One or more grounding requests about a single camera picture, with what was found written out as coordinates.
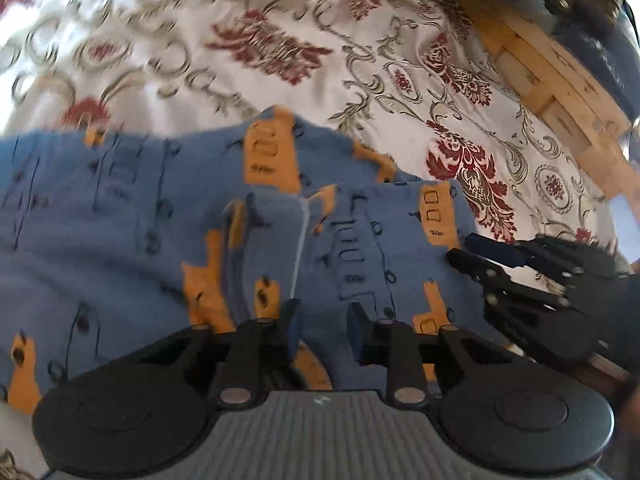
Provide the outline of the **blue orange patterned pants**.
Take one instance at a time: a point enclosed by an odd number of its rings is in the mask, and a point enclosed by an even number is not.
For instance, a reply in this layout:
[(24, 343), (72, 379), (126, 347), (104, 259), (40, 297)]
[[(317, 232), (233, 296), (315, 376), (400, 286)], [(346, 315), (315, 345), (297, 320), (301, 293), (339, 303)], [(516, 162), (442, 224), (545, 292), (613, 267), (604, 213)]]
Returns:
[(497, 340), (446, 253), (475, 230), (462, 188), (282, 108), (160, 139), (87, 129), (1, 142), (1, 397), (50, 389), (190, 325), (229, 333), (303, 304), (299, 373), (377, 389), (346, 311)]

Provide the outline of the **wooden bed frame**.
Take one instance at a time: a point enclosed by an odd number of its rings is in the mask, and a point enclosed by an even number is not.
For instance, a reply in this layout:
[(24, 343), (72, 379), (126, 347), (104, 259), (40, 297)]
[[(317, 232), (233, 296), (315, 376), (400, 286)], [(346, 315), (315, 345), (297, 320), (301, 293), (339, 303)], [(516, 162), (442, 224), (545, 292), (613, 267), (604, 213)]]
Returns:
[(462, 0), (521, 103), (605, 196), (639, 199), (639, 15), (626, 0)]

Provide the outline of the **white floral bedspread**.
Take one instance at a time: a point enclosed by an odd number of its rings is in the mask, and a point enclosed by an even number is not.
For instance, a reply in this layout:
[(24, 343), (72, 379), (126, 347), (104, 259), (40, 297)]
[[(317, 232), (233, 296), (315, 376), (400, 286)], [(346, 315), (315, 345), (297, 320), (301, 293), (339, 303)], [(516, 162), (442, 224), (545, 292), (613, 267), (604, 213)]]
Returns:
[(1, 0), (1, 130), (173, 136), (282, 105), (456, 178), (480, 230), (630, 252), (634, 216), (522, 103), (456, 0)]

